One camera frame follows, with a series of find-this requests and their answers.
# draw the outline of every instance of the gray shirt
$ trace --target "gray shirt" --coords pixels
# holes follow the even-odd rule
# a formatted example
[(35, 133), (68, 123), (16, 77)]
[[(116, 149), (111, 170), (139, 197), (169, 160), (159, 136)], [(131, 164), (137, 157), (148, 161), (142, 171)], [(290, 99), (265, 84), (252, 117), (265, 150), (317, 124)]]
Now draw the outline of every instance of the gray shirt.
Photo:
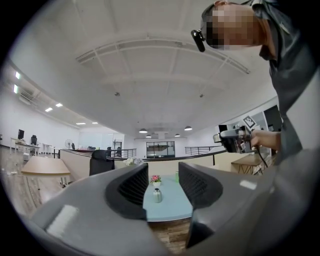
[(260, 19), (268, 20), (276, 59), (268, 47), (262, 46), (260, 56), (270, 64), (270, 76), (278, 95), (283, 119), (281, 150), (277, 162), (298, 153), (302, 145), (287, 117), (287, 111), (299, 98), (316, 72), (317, 64), (300, 30), (282, 12), (277, 0), (254, 0), (252, 9)]

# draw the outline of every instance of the gray plastic surface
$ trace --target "gray plastic surface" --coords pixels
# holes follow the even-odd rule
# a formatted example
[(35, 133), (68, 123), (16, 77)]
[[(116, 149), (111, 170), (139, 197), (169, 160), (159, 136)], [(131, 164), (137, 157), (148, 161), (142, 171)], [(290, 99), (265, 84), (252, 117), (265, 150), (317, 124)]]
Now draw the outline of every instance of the gray plastic surface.
[(146, 221), (123, 218), (106, 204), (108, 183), (134, 168), (111, 170), (72, 183), (40, 207), (31, 220), (45, 230), (64, 205), (71, 205), (79, 213), (62, 236), (65, 245), (89, 255), (170, 255)]

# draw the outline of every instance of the window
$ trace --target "window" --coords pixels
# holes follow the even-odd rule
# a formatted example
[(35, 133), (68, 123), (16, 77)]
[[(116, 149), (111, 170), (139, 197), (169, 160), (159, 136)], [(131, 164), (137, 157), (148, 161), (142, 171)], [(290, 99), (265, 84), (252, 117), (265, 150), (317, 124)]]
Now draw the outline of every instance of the window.
[(156, 141), (146, 143), (146, 158), (175, 158), (174, 141)]

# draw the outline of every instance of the white label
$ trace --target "white label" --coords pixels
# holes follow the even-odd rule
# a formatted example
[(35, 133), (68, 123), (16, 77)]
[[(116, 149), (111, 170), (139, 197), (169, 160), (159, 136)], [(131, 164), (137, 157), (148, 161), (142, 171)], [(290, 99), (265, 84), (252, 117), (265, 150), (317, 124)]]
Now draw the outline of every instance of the white label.
[(257, 187), (257, 183), (251, 182), (251, 181), (248, 181), (248, 180), (241, 180), (240, 186), (245, 187), (245, 188), (250, 189), (250, 190), (255, 190), (256, 187)]

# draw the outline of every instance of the light blue table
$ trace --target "light blue table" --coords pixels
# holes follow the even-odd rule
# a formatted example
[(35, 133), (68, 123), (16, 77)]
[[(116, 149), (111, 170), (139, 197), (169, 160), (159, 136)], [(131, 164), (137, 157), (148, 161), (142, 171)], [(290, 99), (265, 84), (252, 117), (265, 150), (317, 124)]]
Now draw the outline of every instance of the light blue table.
[(162, 175), (162, 201), (154, 201), (155, 187), (149, 184), (144, 193), (143, 208), (146, 210), (148, 222), (167, 222), (181, 220), (192, 216), (192, 205), (174, 175)]

